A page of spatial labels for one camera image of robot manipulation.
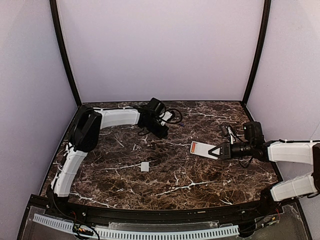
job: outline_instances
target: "white tag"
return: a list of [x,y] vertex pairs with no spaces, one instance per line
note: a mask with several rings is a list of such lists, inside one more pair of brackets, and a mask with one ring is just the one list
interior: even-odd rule
[[149,162],[148,161],[141,162],[141,172],[149,172]]

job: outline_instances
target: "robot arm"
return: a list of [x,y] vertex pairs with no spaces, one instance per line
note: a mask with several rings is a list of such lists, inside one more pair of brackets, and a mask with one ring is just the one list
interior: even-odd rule
[[53,193],[58,197],[69,196],[79,166],[88,152],[97,146],[101,129],[119,125],[138,125],[159,138],[165,138],[169,129],[165,123],[174,117],[174,112],[162,113],[163,109],[164,104],[155,98],[147,105],[135,108],[101,109],[83,106],[71,127],[65,155],[51,182]]
[[[261,192],[268,203],[280,202],[300,196],[320,193],[320,143],[319,141],[269,141],[265,142],[259,122],[243,125],[247,141],[224,142],[218,146],[192,142],[190,153],[212,159],[233,159],[252,156],[262,162],[291,162],[313,165],[313,172],[280,182]],[[222,133],[228,134],[227,128]]]

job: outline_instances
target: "white wall panel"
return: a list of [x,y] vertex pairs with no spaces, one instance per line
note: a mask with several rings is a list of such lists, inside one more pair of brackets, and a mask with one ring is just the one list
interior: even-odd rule
[[49,1],[0,1],[0,239],[17,239],[77,107]]
[[[274,0],[248,102],[267,140],[320,139],[320,2]],[[280,163],[285,180],[313,170]],[[320,197],[302,199],[314,240],[320,240]]]
[[59,0],[83,102],[241,100],[263,0]]

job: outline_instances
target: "black cable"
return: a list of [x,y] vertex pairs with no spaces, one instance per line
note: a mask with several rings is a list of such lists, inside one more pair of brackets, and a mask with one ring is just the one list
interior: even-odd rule
[[319,195],[320,195],[320,192],[311,193],[311,194],[307,195],[306,198],[307,199],[313,199],[313,198],[315,198],[315,197],[317,197]]
[[[55,181],[54,181],[52,191],[55,190],[55,186],[56,186],[57,180],[58,180],[58,179],[56,178]],[[87,228],[91,229],[91,230],[96,234],[98,240],[100,240],[100,236],[99,236],[98,232],[97,232],[93,227],[88,226],[87,224],[85,224],[85,223],[82,222],[82,221],[79,221],[78,219],[74,219],[73,217],[64,214],[64,213],[58,208],[58,206],[57,206],[57,204],[56,204],[56,201],[55,201],[55,193],[54,193],[54,192],[52,193],[52,201],[53,201],[53,204],[54,204],[55,208],[56,208],[63,216],[65,216],[65,217],[68,218],[68,219],[71,219],[71,220],[73,221],[73,224],[76,224],[76,222],[78,222],[79,224],[81,224],[81,225],[83,225],[83,226],[86,226]]]
[[235,134],[235,137],[236,137],[240,142],[244,142],[237,134]]
[[230,136],[230,134],[228,134],[228,135],[226,136],[226,139],[228,139],[228,141],[231,142],[231,136]]
[[143,128],[140,132],[138,132],[138,136],[145,136],[145,135],[148,135],[150,133],[150,131],[146,132],[146,133],[143,133],[145,130],[145,128]]
[[251,226],[248,226],[247,228],[243,229],[240,231],[240,233],[251,233],[252,231],[249,232],[244,232],[245,230],[248,230],[252,227],[254,227],[256,224],[260,223],[262,220],[264,220],[267,216],[269,216],[274,210],[276,209],[276,207],[274,209],[272,209],[270,212],[268,212],[266,215],[262,216],[258,221],[256,221],[254,224],[252,224]]
[[[278,140],[280,143],[293,144],[293,143],[311,143],[311,140]],[[313,143],[319,143],[320,140],[312,140]]]
[[160,118],[161,121],[165,122],[166,124],[179,124],[179,123],[181,123],[182,120],[183,120],[182,113],[181,113],[178,109],[176,109],[176,108],[169,108],[168,110],[166,110],[166,112],[170,112],[170,111],[176,111],[176,112],[178,112],[179,115],[180,115],[179,120],[178,120],[178,121],[166,121],[166,120],[163,120],[162,118]]
[[255,231],[262,229],[262,226],[257,227],[256,229],[252,230],[252,231],[241,231],[241,234],[251,234],[254,233]]
[[78,232],[76,232],[76,235],[77,235],[77,238],[80,239],[80,240],[86,240],[88,238],[86,237],[82,237]]
[[250,158],[250,160],[246,162],[246,165],[243,165],[243,164],[241,163],[240,159],[238,159],[238,162],[239,162],[239,164],[240,164],[241,167],[243,167],[244,169],[247,169],[247,168],[250,166],[250,164],[251,164],[251,162],[252,162],[253,159],[254,159],[254,157],[252,156],[252,157]]
[[255,206],[252,208],[241,208],[239,210],[236,211],[236,213],[242,212],[242,211],[255,211],[259,206]]

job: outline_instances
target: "black metal frame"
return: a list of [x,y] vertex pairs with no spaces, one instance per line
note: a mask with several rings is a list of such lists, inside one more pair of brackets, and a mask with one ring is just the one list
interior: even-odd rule
[[256,44],[256,49],[255,49],[255,54],[253,58],[253,63],[251,67],[251,72],[249,75],[249,80],[246,85],[246,89],[244,92],[244,96],[242,99],[242,103],[244,105],[247,105],[250,93],[252,90],[252,87],[254,85],[254,81],[256,78],[259,62],[260,62],[260,57],[262,53],[262,49],[264,47],[264,42],[265,42],[265,37],[266,37],[266,32],[267,32],[267,26],[268,26],[268,20],[269,20],[269,13],[270,13],[270,8],[271,8],[271,0],[264,0],[264,6],[263,6],[263,13],[262,13],[262,20],[261,20],[261,26],[260,26],[260,32],[259,32],[259,38],[258,42]]
[[70,88],[71,88],[75,103],[79,108],[82,105],[82,102],[80,99],[80,95],[79,95],[79,92],[78,92],[78,89],[76,86],[74,76],[72,74],[72,70],[71,70],[71,66],[70,66],[70,62],[69,62],[69,58],[68,58],[68,54],[67,54],[67,49],[66,49],[64,37],[62,34],[59,13],[58,13],[57,0],[50,0],[50,8],[51,8],[51,14],[52,14],[52,20],[53,20],[56,40],[58,42],[64,70],[65,70],[66,76],[68,78],[68,82],[70,84]]
[[[287,200],[283,206],[296,203],[299,210],[306,235],[312,240],[307,220],[301,208],[298,199]],[[31,206],[44,209],[46,214],[62,217],[59,213],[51,212],[48,208],[49,200],[46,197],[31,195],[25,209],[22,223],[19,229],[17,240],[21,240],[24,232]],[[192,209],[192,210],[124,210],[112,209],[106,207],[85,206],[76,203],[68,203],[68,207],[75,210],[77,216],[82,216],[81,221],[88,226],[108,226],[110,223],[132,223],[132,224],[189,224],[200,222],[219,222],[223,224],[233,224],[239,226],[251,225],[255,219],[261,217],[257,212],[250,211],[259,205],[259,201],[242,203],[231,206]],[[274,215],[277,212],[270,212],[268,215]]]

